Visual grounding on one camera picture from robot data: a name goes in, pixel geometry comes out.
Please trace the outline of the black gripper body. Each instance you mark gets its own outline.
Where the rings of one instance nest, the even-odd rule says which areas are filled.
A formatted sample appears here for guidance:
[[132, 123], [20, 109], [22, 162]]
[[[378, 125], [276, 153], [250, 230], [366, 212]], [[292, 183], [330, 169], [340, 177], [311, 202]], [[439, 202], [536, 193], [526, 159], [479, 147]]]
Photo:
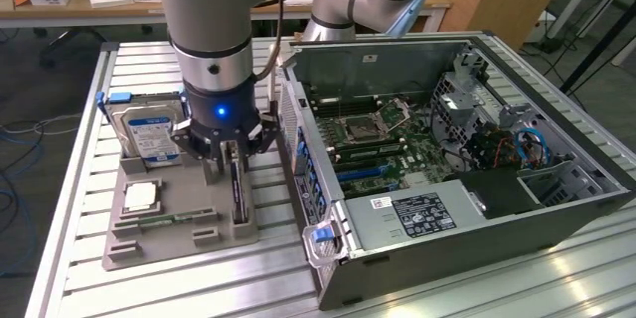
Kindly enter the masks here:
[[260, 124], [255, 84], [242, 83], [228, 91], [210, 92], [186, 83], [186, 96], [191, 143], [198, 153], [219, 155], [220, 143], [235, 141], [244, 155], [254, 154], [248, 134]]

